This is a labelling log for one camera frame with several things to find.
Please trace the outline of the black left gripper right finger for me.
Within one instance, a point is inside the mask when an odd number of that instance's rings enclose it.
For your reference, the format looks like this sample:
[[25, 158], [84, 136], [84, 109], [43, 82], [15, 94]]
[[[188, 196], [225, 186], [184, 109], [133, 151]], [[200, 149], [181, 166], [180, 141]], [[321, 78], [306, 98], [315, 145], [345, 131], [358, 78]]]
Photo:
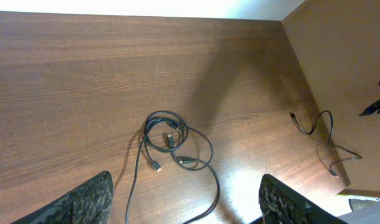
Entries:
[[274, 176], [265, 174], [259, 188], [264, 223], [343, 223]]

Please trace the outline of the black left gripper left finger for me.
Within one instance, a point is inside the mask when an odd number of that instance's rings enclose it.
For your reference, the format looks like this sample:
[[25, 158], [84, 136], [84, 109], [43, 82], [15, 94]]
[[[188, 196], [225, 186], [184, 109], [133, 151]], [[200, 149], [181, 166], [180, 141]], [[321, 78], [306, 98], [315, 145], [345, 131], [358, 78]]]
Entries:
[[44, 207], [18, 219], [25, 224], [107, 223], [114, 186], [103, 171]]

